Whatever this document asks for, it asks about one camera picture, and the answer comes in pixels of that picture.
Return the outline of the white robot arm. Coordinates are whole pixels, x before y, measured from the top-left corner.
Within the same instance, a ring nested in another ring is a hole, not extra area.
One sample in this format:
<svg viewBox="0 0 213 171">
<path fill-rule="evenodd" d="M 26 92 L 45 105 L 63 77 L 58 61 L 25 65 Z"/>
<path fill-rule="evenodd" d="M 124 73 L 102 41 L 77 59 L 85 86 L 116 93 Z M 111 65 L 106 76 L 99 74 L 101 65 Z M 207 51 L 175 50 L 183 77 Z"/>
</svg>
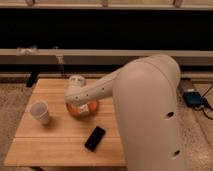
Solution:
<svg viewBox="0 0 213 171">
<path fill-rule="evenodd" d="M 156 54 L 81 88 L 71 87 L 65 102 L 81 106 L 113 99 L 127 171 L 187 171 L 177 111 L 180 67 Z"/>
</svg>

